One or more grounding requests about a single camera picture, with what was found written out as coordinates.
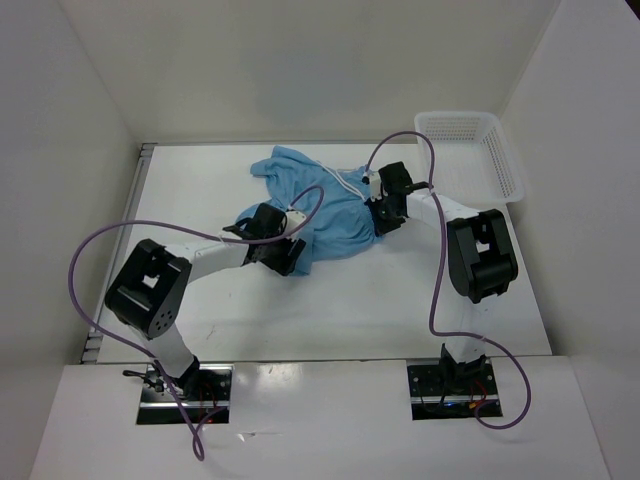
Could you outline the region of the light blue shorts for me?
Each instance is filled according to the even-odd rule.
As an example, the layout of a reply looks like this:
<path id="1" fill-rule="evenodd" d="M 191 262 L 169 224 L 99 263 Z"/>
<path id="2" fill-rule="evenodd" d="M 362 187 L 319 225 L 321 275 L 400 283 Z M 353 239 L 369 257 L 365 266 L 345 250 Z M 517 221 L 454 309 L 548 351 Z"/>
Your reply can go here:
<path id="1" fill-rule="evenodd" d="M 265 202 L 281 210 L 292 206 L 310 214 L 319 192 L 303 191 L 313 185 L 323 188 L 320 209 L 299 233 L 306 246 L 296 261 L 295 276 L 308 275 L 315 262 L 352 257 L 378 241 L 365 205 L 369 190 L 362 182 L 362 167 L 331 168 L 298 150 L 276 146 L 270 157 L 253 163 L 249 172 L 265 181 Z"/>

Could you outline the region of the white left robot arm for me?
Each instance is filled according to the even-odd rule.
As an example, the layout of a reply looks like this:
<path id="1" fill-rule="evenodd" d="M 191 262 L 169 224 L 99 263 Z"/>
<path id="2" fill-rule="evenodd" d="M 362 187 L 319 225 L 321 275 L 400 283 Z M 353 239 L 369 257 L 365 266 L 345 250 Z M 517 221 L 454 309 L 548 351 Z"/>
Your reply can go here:
<path id="1" fill-rule="evenodd" d="M 253 215 L 224 228 L 220 240 L 162 245 L 144 239 L 135 246 L 107 290 L 105 305 L 160 363 L 163 385 L 175 398 L 191 398 L 206 382 L 176 326 L 187 287 L 253 263 L 291 275 L 307 246 L 299 231 L 308 220 L 299 210 L 261 203 Z"/>

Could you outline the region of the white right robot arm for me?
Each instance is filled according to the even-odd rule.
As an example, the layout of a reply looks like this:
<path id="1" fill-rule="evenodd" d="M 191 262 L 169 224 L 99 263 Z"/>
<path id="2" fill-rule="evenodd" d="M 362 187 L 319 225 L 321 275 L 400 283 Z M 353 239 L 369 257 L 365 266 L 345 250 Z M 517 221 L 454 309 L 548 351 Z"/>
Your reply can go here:
<path id="1" fill-rule="evenodd" d="M 390 233 L 408 219 L 439 229 L 440 255 L 428 325 L 432 335 L 444 340 L 440 385 L 450 393 L 460 393 L 483 372 L 486 354 L 481 328 L 498 297 L 518 276 L 504 215 L 496 209 L 464 206 L 435 193 L 426 182 L 415 183 L 402 162 L 367 171 L 362 182 L 376 235 Z M 436 310 L 445 280 L 465 299 L 467 309 L 438 330 Z"/>

